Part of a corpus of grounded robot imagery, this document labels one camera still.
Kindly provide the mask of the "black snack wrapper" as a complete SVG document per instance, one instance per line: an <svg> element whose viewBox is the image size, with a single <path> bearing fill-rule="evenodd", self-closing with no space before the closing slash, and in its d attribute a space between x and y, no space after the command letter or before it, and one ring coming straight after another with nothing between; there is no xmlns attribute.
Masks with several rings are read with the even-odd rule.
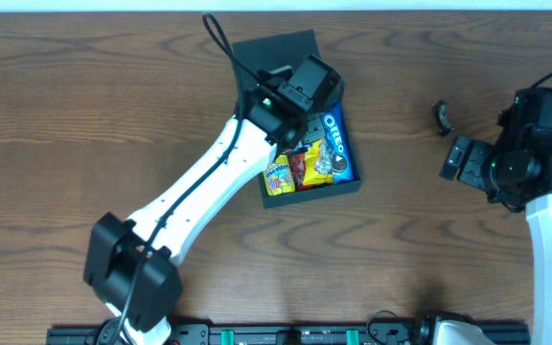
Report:
<svg viewBox="0 0 552 345"><path fill-rule="evenodd" d="M432 114L438 127L438 135L441 137L448 136L454 131L454 126L448 119L448 107L449 105L443 100L438 101L432 107Z"/></svg>

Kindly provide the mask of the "blue Oreo cookie pack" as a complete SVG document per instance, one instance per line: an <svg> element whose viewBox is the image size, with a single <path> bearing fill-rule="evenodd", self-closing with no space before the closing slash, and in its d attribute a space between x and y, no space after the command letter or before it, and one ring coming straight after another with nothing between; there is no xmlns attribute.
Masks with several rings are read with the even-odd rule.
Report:
<svg viewBox="0 0 552 345"><path fill-rule="evenodd" d="M353 181L354 172L343 128L342 105L340 101L331 101L320 114L325 138L331 150L331 167L335 184Z"/></svg>

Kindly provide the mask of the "dark green box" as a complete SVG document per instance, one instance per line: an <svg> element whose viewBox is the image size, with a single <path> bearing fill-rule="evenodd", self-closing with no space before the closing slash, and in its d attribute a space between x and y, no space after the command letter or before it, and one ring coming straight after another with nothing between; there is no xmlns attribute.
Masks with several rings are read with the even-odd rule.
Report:
<svg viewBox="0 0 552 345"><path fill-rule="evenodd" d="M308 54L320 58L319 48L313 30L306 30L290 34L277 34L257 39L235 42L233 45L235 56L247 67L253 70L273 70L285 65L290 65L297 70L303 59ZM352 168L354 179L349 182L316 187L306 191L294 192L284 195L270 196L267 194L263 175L256 176L260 186L260 192L265 209L295 204L310 200L323 199L330 196L340 196L355 193L362 185L361 170L357 160L357 153L348 129L347 117L343 110L343 102L340 101L344 143L349 150L348 161Z"/></svg>

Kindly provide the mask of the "yellow Mentos gum bottle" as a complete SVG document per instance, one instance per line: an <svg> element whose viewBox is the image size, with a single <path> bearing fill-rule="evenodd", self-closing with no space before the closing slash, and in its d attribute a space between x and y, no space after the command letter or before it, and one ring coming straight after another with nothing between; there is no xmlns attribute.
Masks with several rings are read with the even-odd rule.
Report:
<svg viewBox="0 0 552 345"><path fill-rule="evenodd" d="M295 191L295 183L288 157L279 155L263 172L265 190L268 196L280 196Z"/></svg>

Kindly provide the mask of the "yellow Hacks candy bag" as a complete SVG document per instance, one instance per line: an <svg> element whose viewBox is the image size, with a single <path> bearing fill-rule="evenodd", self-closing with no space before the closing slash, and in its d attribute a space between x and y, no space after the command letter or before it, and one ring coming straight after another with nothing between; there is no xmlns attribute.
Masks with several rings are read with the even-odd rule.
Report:
<svg viewBox="0 0 552 345"><path fill-rule="evenodd" d="M312 143L304 154L304 186L322 186L334 183L331 157L332 150L325 138Z"/></svg>

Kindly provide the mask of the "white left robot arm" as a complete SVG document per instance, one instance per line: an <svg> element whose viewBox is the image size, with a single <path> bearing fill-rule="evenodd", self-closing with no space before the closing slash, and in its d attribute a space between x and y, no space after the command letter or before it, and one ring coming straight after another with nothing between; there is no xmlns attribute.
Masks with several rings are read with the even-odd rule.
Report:
<svg viewBox="0 0 552 345"><path fill-rule="evenodd" d="M249 180L295 148L337 90L340 75L315 55L297 69L262 71L239 89L238 107L215 143L169 189L121 220L93 226L83 279L115 314L97 343L163 344L182 293L178 268L198 234Z"/></svg>

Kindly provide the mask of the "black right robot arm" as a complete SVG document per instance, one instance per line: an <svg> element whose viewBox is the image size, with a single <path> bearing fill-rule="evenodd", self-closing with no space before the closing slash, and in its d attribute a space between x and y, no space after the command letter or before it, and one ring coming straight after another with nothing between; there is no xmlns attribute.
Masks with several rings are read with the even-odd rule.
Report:
<svg viewBox="0 0 552 345"><path fill-rule="evenodd" d="M534 266L531 341L552 344L552 88L520 89L497 123L502 131L493 144L457 137L440 175L524 213Z"/></svg>

